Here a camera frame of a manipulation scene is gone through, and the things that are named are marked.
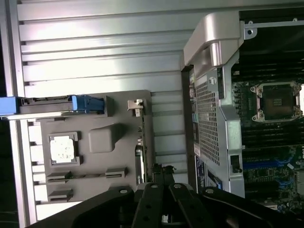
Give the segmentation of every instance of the electronic component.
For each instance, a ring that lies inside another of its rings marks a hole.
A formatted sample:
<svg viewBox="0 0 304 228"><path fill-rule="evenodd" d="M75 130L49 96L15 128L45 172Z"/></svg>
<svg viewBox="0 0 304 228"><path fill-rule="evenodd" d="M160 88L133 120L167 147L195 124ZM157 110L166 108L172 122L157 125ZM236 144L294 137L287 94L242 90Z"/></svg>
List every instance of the electronic component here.
<svg viewBox="0 0 304 228"><path fill-rule="evenodd" d="M73 139L69 136L57 136L50 142L52 161L56 164L71 163L75 160Z"/></svg>
<svg viewBox="0 0 304 228"><path fill-rule="evenodd" d="M77 132L53 133L49 136L49 146L51 154L51 165L67 166L80 165L81 157L77 156L76 142L78 141Z"/></svg>
<svg viewBox="0 0 304 228"><path fill-rule="evenodd" d="M265 83L250 88L256 94L257 114L253 121L260 123L291 121L302 116L299 100L301 84L296 82Z"/></svg>

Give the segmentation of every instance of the pcie slot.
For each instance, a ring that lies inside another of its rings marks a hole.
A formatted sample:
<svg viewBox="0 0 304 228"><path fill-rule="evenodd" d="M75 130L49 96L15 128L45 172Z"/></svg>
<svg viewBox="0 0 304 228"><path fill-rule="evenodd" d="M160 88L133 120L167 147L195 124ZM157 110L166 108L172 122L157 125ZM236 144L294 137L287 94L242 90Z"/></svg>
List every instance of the pcie slot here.
<svg viewBox="0 0 304 228"><path fill-rule="evenodd" d="M257 168L273 168L281 167L283 164L278 163L277 161L259 161L259 162L244 162L243 169L257 169Z"/></svg>

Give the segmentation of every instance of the circuit board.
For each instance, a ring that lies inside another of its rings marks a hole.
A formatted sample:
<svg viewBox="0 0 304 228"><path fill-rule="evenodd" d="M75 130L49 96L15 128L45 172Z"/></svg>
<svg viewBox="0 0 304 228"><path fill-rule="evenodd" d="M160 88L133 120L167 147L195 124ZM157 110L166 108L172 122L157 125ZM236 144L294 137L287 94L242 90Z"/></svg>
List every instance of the circuit board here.
<svg viewBox="0 0 304 228"><path fill-rule="evenodd" d="M282 74L276 59L232 69L233 104L241 120L245 197L282 213L304 209L303 79Z"/></svg>
<svg viewBox="0 0 304 228"><path fill-rule="evenodd" d="M244 150L246 197L262 204L271 200L283 213L300 210L296 172L304 168L303 151L303 145Z"/></svg>

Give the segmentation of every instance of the perforated metal panel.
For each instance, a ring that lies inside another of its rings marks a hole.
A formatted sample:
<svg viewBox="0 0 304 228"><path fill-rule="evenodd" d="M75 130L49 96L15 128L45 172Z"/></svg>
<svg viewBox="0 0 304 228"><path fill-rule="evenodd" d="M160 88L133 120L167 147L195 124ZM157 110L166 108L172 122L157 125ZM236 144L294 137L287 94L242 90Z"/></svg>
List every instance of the perforated metal panel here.
<svg viewBox="0 0 304 228"><path fill-rule="evenodd" d="M208 83L196 86L199 113L200 151L219 165L219 140L215 93L208 91Z"/></svg>

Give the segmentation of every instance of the metal bracket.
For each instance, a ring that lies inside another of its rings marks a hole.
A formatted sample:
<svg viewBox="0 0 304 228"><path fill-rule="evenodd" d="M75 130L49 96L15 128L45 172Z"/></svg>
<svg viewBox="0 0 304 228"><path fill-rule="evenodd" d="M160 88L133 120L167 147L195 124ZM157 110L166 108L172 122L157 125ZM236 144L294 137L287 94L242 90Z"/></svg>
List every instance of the metal bracket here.
<svg viewBox="0 0 304 228"><path fill-rule="evenodd" d="M140 117L142 115L141 110L143 109L143 100L137 99L136 101L129 100L128 101L128 111L135 110L136 117Z"/></svg>

